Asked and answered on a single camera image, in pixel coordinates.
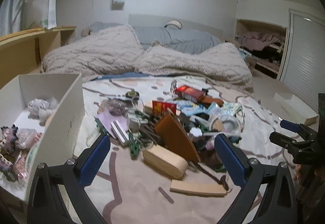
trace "door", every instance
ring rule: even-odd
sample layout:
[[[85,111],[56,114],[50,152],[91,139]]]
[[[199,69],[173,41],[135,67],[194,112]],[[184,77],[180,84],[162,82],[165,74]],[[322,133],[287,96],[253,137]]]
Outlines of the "door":
[[[325,93],[325,22],[290,11],[287,56],[280,80],[318,112],[318,93]]]

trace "small white box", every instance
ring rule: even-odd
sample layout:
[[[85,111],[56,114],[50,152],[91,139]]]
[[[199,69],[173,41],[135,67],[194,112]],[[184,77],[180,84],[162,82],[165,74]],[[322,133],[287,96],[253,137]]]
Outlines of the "small white box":
[[[274,99],[282,105],[296,123],[302,123],[306,126],[316,123],[318,114],[297,96],[275,93]]]
[[[59,104],[47,129],[29,117],[27,104],[34,98],[55,97]],[[19,75],[0,90],[0,125],[34,128],[44,132],[31,163],[25,188],[9,182],[0,172],[0,186],[23,202],[28,202],[31,184],[37,165],[61,165],[73,156],[79,128],[85,114],[82,77],[77,74],[28,74]]]

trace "red package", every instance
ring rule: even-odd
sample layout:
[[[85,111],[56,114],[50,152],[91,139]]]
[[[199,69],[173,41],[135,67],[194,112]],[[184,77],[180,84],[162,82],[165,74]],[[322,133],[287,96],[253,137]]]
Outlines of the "red package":
[[[205,92],[200,91],[198,89],[189,87],[189,86],[181,86],[174,90],[174,93],[179,97],[190,100],[194,103],[197,103],[205,98]]]
[[[176,114],[176,104],[174,103],[167,103],[167,102],[161,102],[161,101],[152,101],[152,113],[154,115],[163,116],[165,112],[168,112],[168,108]]]

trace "curtain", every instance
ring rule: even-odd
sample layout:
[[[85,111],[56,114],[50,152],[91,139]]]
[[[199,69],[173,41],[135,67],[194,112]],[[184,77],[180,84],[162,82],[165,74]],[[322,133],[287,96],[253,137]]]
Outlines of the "curtain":
[[[0,6],[0,36],[19,32],[23,27],[25,0],[4,0]]]

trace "white hanging box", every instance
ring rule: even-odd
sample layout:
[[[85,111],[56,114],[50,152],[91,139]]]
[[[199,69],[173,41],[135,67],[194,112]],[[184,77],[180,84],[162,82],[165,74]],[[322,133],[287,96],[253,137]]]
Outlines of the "white hanging box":
[[[306,103],[293,94],[275,93],[274,99],[288,112],[289,116],[296,123],[306,126],[316,123],[318,114]]]
[[[59,104],[47,129],[33,119],[27,104],[34,98],[55,97]],[[23,202],[28,202],[37,165],[64,164],[73,156],[79,128],[85,114],[82,77],[76,74],[19,75],[0,90],[0,125],[34,128],[43,132],[34,161],[31,162],[25,187],[9,182],[0,172],[0,186]]]

